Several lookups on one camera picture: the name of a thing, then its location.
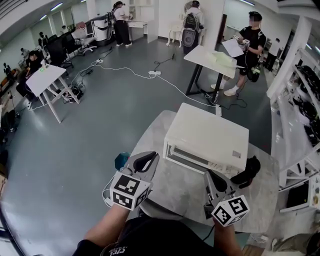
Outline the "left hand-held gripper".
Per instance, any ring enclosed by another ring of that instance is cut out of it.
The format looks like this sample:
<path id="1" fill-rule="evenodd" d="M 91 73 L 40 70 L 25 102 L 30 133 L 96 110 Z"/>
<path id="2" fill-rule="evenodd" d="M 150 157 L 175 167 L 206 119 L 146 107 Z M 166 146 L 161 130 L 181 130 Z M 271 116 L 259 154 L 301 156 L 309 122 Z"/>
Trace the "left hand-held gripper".
<path id="1" fill-rule="evenodd" d="M 155 151 L 130 156 L 123 170 L 116 172 L 110 185 L 112 203 L 133 211 L 147 199 L 159 160 L 160 156 Z"/>

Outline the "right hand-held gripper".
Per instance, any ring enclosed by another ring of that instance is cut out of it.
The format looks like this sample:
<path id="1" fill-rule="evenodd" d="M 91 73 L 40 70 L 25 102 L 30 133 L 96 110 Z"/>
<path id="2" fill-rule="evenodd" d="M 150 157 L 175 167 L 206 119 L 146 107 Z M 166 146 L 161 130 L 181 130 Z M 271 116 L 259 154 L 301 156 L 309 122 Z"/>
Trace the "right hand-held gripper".
<path id="1" fill-rule="evenodd" d="M 204 173 L 204 186 L 210 203 L 235 193 L 231 180 L 215 170 L 207 170 Z M 244 195 L 220 201 L 215 207 L 210 203 L 203 207 L 206 219 L 213 217 L 223 227 L 239 222 L 250 211 Z"/>

